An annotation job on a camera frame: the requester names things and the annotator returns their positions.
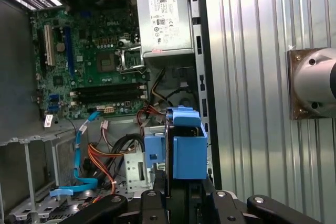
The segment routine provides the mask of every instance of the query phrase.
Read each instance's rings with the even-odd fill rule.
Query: metal mounting plate
[[[302,119],[318,119],[322,118],[307,111],[294,91],[293,78],[295,71],[304,60],[312,53],[319,51],[323,48],[314,48],[314,49],[303,49],[303,50],[291,50],[287,52],[288,58],[288,85],[289,85],[289,98],[290,98],[290,118],[292,120],[302,120]]]

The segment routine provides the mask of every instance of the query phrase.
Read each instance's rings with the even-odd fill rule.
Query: motherboard
[[[127,9],[49,9],[30,21],[42,116],[83,119],[96,110],[122,116],[144,106],[149,74]]]

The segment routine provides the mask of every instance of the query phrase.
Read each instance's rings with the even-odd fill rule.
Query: metal cylinder
[[[300,63],[294,91],[303,106],[320,116],[336,116],[336,49],[321,49]]]

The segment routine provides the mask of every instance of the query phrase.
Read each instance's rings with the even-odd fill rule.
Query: white label
[[[86,131],[87,128],[88,128],[87,126],[82,125],[82,126],[79,128],[79,131],[81,131],[82,134],[83,134],[83,133]]]
[[[154,45],[179,43],[180,19],[177,0],[149,0]]]
[[[44,121],[44,128],[51,127],[51,122],[53,120],[53,115],[46,115],[46,120]]]

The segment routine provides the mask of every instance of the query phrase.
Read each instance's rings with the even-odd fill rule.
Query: ribbed metal panel
[[[336,47],[336,0],[207,0],[223,189],[335,223],[335,120],[290,120],[286,51]]]

